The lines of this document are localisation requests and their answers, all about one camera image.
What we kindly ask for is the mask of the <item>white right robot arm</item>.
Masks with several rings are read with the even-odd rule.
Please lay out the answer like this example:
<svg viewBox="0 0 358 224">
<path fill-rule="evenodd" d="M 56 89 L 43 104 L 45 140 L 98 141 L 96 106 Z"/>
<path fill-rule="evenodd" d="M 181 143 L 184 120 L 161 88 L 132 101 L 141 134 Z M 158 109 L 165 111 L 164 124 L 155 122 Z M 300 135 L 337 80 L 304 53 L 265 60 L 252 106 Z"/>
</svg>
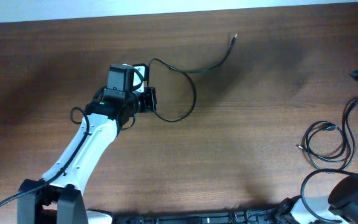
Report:
<svg viewBox="0 0 358 224">
<path fill-rule="evenodd" d="M 358 223 L 358 173 L 349 172 L 347 167 L 353 161 L 356 153 L 356 140 L 351 131 L 349 116 L 353 109 L 358 106 L 358 97 L 348 101 L 342 113 L 341 126 L 336 126 L 329 121 L 316 121 L 312 123 L 303 135 L 301 144 L 298 144 L 303 152 L 306 153 L 310 164 L 315 168 L 308 174 L 301 183 L 300 200 L 307 211 L 317 222 L 320 223 L 344 223 L 351 221 Z M 322 156 L 317 154 L 310 147 L 311 139 L 314 135 L 322 131 L 338 131 L 342 137 L 341 150 L 333 156 Z M 306 185 L 314 176 L 318 174 L 341 174 L 346 178 L 342 179 L 332 192 L 329 194 L 327 202 L 328 210 L 341 219 L 326 218 L 312 209 L 306 198 Z"/>
</svg>

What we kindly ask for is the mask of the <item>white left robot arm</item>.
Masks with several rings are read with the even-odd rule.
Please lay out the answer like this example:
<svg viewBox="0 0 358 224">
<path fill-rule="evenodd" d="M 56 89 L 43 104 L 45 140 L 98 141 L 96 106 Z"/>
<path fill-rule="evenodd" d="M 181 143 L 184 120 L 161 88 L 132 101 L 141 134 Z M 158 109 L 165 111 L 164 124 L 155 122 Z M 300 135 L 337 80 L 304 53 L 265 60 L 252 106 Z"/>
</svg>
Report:
<svg viewBox="0 0 358 224">
<path fill-rule="evenodd" d="M 87 210 L 83 194 L 107 147 L 137 113 L 156 110 L 155 88 L 119 91 L 100 88 L 85 109 L 79 129 L 59 160 L 40 180 L 26 179 L 19 188 L 18 223 L 112 223 L 113 215 Z"/>
</svg>

